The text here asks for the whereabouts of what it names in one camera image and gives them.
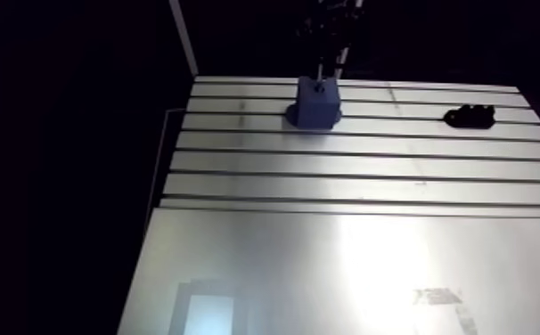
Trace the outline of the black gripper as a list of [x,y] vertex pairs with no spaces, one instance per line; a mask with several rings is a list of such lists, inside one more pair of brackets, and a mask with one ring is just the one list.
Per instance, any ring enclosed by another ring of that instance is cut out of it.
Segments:
[[363,0],[318,0],[309,2],[308,16],[297,36],[312,64],[316,80],[340,78],[351,48],[358,20],[364,14]]

